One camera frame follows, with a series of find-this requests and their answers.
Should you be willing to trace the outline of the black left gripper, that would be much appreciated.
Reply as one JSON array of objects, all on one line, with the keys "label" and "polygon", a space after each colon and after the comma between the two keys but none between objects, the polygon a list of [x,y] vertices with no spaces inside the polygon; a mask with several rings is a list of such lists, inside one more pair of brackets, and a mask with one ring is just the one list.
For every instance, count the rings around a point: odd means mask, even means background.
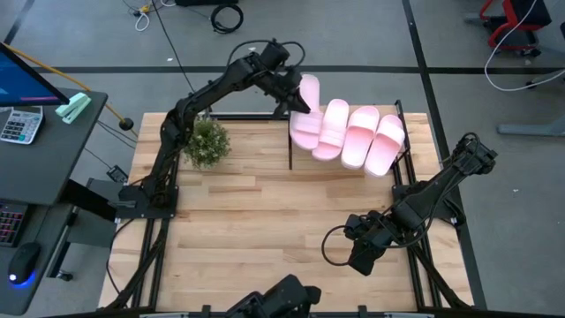
[{"label": "black left gripper", "polygon": [[285,66],[283,70],[284,74],[272,70],[263,71],[263,92],[279,102],[273,112],[273,118],[281,118],[287,111],[288,104],[289,111],[309,114],[311,108],[300,93],[300,71],[296,66]]}]

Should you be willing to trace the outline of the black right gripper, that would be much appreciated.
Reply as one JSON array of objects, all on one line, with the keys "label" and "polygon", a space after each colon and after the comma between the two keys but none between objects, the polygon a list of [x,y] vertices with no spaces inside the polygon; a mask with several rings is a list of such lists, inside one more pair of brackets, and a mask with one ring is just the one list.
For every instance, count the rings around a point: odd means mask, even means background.
[{"label": "black right gripper", "polygon": [[374,254],[381,256],[392,246],[397,227],[391,216],[372,210],[367,215],[350,214],[343,232],[353,241],[349,266],[361,275],[369,276],[373,271]]}]

